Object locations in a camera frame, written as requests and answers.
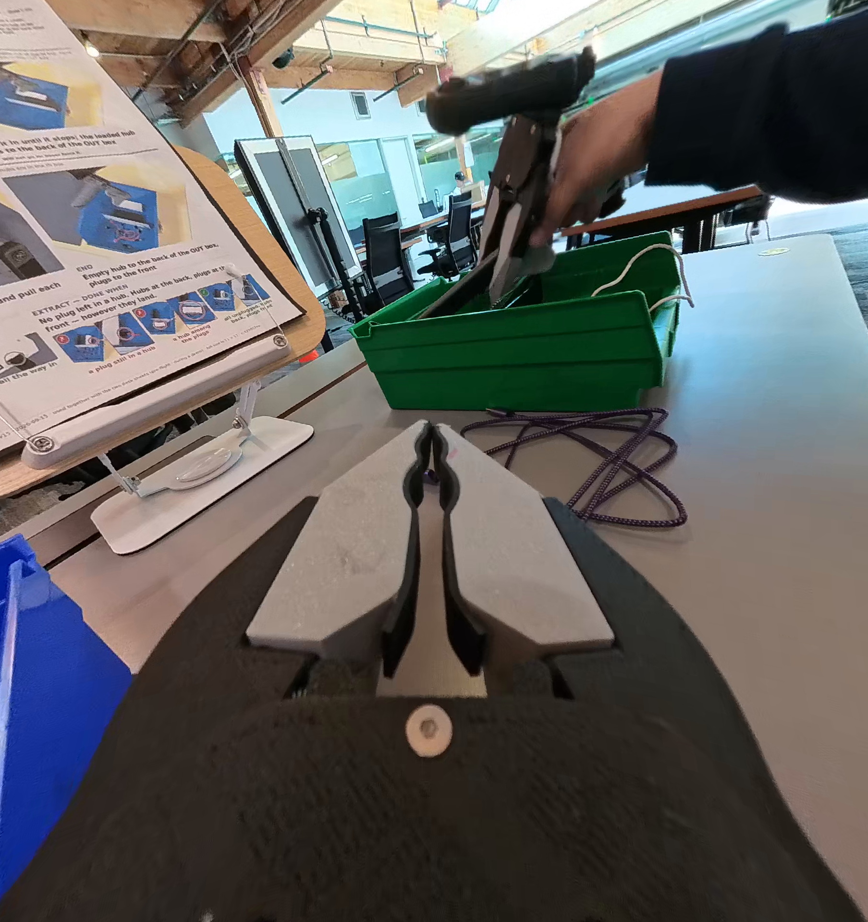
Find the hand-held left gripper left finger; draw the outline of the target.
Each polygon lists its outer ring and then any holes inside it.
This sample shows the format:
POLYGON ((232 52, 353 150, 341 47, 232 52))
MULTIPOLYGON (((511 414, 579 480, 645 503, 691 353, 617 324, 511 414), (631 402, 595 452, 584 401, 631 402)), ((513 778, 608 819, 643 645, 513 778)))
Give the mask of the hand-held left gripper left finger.
POLYGON ((251 645, 394 676, 416 624, 431 445, 419 421, 323 489, 245 631, 251 645))

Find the black office chair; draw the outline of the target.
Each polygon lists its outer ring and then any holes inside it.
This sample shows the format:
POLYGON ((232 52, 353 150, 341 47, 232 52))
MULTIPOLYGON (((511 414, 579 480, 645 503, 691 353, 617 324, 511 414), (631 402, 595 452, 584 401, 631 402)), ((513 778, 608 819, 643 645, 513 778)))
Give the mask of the black office chair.
POLYGON ((451 196, 444 236, 433 249, 423 251, 429 261, 417 267, 419 275, 452 279, 474 267, 477 250, 472 235, 472 193, 451 196))
POLYGON ((416 284, 402 240, 397 212, 363 220, 366 274, 381 307, 412 293, 416 284))

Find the grey usb hub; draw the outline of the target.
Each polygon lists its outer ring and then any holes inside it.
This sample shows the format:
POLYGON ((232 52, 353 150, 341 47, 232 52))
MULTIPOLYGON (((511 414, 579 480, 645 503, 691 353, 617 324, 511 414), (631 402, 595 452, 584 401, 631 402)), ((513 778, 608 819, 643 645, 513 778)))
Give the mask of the grey usb hub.
POLYGON ((446 293, 421 311, 417 320, 453 316, 470 301, 487 292, 492 282, 499 253, 492 252, 479 260, 477 266, 462 276, 446 293))

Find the green plastic bin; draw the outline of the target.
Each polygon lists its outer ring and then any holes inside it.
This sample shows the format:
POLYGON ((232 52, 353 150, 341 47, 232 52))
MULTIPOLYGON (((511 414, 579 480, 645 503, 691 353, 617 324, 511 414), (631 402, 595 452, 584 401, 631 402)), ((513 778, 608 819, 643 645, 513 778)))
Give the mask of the green plastic bin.
POLYGON ((351 334, 392 409, 635 408, 664 385, 684 291, 669 231, 555 258, 493 306, 416 316, 442 279, 355 324, 351 334))

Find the printed instruction sheet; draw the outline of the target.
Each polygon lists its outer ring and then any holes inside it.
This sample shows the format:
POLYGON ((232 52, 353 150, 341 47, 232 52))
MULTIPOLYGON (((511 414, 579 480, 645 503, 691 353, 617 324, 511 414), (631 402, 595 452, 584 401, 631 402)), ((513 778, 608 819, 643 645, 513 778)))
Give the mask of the printed instruction sheet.
POLYGON ((46 2, 0 2, 0 456, 304 313, 46 2))

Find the blue plastic bin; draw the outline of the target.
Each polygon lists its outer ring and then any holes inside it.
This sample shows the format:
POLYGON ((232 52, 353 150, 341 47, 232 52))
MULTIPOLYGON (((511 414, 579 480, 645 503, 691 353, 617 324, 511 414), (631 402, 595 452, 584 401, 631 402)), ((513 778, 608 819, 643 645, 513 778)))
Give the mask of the blue plastic bin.
POLYGON ((0 542, 0 898, 67 809, 130 682, 26 539, 0 542))

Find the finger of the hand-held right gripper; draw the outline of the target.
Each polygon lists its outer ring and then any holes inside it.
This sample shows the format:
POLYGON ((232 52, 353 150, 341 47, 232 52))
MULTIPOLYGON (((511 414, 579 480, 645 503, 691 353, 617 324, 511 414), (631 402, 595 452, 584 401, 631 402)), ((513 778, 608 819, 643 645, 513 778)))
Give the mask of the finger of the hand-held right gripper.
POLYGON ((512 117, 506 125, 497 161, 490 173, 479 261, 493 253, 521 258, 541 223, 551 166, 551 123, 512 117))
POLYGON ((497 256, 488 283, 490 304, 498 304, 517 283, 532 234, 529 212, 511 207, 498 232, 497 256))

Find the person's right forearm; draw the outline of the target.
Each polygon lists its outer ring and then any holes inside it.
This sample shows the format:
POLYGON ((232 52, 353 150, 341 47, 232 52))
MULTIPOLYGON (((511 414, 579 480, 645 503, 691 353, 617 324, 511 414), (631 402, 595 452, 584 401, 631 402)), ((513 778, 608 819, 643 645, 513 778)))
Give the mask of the person's right forearm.
POLYGON ((756 185, 806 203, 868 198, 868 9, 671 58, 648 185, 756 185))

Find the person's right hand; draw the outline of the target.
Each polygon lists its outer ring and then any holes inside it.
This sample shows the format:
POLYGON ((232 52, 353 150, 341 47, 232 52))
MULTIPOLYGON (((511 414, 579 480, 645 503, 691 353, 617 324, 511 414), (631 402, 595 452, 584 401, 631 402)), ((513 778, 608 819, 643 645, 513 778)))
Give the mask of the person's right hand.
POLYGON ((543 219, 532 247, 600 215, 610 189, 648 163, 648 147, 663 71, 658 70, 584 109, 563 127, 543 219))

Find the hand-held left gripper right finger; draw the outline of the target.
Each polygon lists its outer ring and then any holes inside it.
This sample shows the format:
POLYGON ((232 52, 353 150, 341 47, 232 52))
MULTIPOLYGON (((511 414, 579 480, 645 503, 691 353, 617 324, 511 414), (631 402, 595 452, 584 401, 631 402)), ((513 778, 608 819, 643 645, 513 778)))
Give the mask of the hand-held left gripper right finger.
POLYGON ((612 647, 542 495, 445 424, 432 429, 448 638, 468 674, 612 647))

